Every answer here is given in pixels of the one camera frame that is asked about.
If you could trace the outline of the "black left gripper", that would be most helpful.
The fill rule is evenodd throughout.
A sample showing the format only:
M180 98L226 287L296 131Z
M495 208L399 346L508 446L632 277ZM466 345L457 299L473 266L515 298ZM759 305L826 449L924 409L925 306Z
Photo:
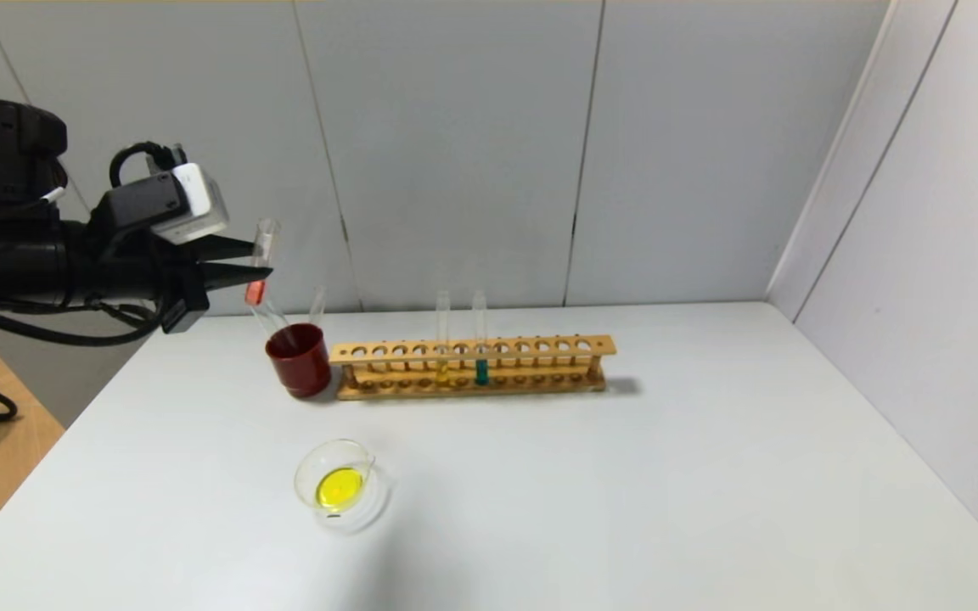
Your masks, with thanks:
M217 263L255 254L255 244L222 235L172 244L156 220L68 221L67 290L71 311L97 311L129 335L187 330L210 308L207 293L267 281L268 266Z

